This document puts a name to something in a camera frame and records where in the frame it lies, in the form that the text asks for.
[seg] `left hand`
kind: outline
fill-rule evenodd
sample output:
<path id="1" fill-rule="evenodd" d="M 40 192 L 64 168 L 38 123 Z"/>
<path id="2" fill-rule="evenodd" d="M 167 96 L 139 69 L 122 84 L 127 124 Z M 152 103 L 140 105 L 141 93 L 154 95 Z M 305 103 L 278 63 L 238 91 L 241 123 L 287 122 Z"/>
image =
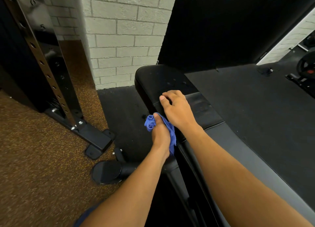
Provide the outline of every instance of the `left hand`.
<path id="1" fill-rule="evenodd" d="M 169 144 L 171 142 L 171 136 L 162 118 L 157 113 L 154 113 L 153 116 L 156 126 L 152 130 L 152 149 L 162 150 L 166 159 L 169 157 Z"/>

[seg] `blue towel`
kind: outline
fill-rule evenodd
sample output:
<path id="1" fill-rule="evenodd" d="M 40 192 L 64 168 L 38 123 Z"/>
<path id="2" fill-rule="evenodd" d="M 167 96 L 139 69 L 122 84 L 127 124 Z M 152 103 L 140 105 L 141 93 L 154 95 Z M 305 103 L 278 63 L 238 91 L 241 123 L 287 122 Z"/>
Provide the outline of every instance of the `blue towel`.
<path id="1" fill-rule="evenodd" d="M 169 130 L 169 134 L 171 136 L 171 143 L 169 144 L 169 152 L 172 155 L 174 155 L 174 145 L 176 145 L 176 136 L 175 136 L 174 126 L 168 120 L 166 120 L 165 117 L 161 116 L 161 114 L 159 114 L 159 115 L 160 115 L 160 117 L 162 117 L 165 126 Z M 150 131 L 150 132 L 152 131 L 153 127 L 156 126 L 155 119 L 154 119 L 153 115 L 149 115 L 147 117 L 146 122 L 144 123 L 144 126 L 147 128 L 148 131 Z"/>

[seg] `brown speckled rubber flooring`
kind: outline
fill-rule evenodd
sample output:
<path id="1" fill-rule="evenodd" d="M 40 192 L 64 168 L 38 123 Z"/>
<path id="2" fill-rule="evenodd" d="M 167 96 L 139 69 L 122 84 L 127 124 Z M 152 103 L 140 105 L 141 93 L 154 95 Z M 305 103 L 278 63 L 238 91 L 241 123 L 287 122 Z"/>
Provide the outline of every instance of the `brown speckled rubber flooring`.
<path id="1" fill-rule="evenodd" d="M 61 48 L 85 119 L 107 123 L 80 41 Z M 97 186 L 84 156 L 87 143 L 43 113 L 0 91 L 0 226 L 72 226 L 84 210 L 107 198 L 117 185 Z"/>

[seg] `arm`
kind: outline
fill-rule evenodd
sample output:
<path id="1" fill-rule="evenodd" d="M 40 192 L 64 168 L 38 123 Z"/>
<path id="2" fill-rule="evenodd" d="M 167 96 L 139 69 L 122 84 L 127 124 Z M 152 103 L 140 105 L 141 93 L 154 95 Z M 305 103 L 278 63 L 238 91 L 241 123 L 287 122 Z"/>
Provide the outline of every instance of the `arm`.
<path id="1" fill-rule="evenodd" d="M 204 132 L 180 91 L 163 93 L 160 101 L 168 120 L 191 145 L 211 195 L 231 226 L 312 226 Z"/>
<path id="2" fill-rule="evenodd" d="M 169 156 L 170 135 L 162 118 L 154 114 L 153 146 L 147 157 L 121 187 L 100 204 L 82 227 L 144 226 L 162 166 Z"/>

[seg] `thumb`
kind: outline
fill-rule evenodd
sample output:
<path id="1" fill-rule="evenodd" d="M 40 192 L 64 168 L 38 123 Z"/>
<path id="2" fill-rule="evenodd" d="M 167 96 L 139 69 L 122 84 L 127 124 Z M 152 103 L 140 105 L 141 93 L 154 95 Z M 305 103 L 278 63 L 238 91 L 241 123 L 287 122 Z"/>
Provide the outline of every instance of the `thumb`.
<path id="1" fill-rule="evenodd" d="M 167 98 L 164 97 L 164 96 L 162 96 L 162 95 L 160 96 L 160 102 L 161 102 L 161 104 L 162 104 L 164 110 L 165 110 L 167 107 L 170 106 L 169 100 L 167 100 Z"/>
<path id="2" fill-rule="evenodd" d="M 154 119 L 155 119 L 155 123 L 158 124 L 164 124 L 162 118 L 160 117 L 159 114 L 157 113 L 153 113 Z"/>

